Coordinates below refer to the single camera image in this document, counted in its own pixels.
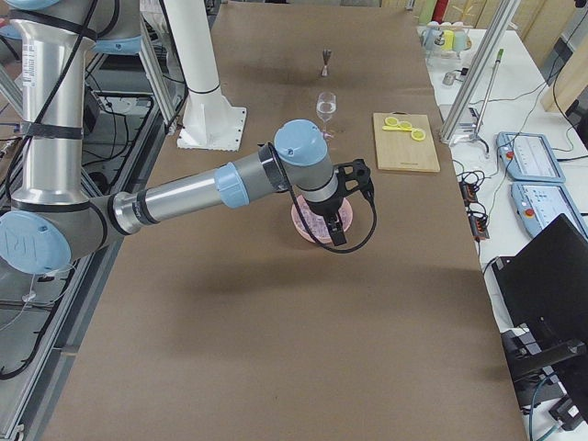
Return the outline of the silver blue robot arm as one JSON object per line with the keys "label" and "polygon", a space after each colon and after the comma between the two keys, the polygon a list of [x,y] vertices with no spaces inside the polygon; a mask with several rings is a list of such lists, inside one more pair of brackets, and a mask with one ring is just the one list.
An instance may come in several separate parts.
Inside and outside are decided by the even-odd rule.
{"label": "silver blue robot arm", "polygon": [[345,242],[342,184],[320,129],[306,119],[280,128],[257,153],[130,194],[90,198],[81,188],[86,54],[140,51],[136,1],[13,1],[22,39],[23,175],[1,219],[1,256],[41,275],[66,267],[144,226],[223,204],[236,209],[292,186]]}

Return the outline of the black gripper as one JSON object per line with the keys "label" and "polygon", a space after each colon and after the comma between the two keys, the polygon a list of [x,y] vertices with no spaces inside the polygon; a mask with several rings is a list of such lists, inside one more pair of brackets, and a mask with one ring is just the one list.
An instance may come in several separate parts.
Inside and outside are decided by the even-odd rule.
{"label": "black gripper", "polygon": [[334,246],[340,246],[346,243],[345,231],[339,209],[342,207],[344,198],[332,196],[326,200],[314,202],[308,201],[311,211],[321,216],[327,226],[331,242]]}

